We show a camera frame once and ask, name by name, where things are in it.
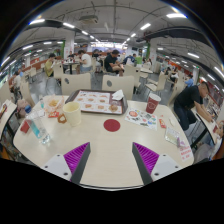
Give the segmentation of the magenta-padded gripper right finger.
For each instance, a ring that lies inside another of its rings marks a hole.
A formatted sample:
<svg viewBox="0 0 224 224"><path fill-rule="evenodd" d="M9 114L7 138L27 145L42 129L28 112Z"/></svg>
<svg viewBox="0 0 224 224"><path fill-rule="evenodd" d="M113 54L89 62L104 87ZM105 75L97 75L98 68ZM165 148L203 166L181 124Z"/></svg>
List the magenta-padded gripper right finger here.
<svg viewBox="0 0 224 224"><path fill-rule="evenodd" d="M144 185L159 180L182 167L167 154L157 154L138 143L133 143L132 153L136 160Z"/></svg>

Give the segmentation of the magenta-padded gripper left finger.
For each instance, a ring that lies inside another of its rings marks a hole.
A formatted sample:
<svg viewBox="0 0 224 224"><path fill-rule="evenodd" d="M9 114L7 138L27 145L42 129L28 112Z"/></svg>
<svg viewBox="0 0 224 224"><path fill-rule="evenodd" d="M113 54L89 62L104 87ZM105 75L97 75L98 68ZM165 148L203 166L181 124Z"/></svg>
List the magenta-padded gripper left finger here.
<svg viewBox="0 0 224 224"><path fill-rule="evenodd" d="M79 185L89 155L90 143L87 142L64 155L54 155L42 166L42 169Z"/></svg>

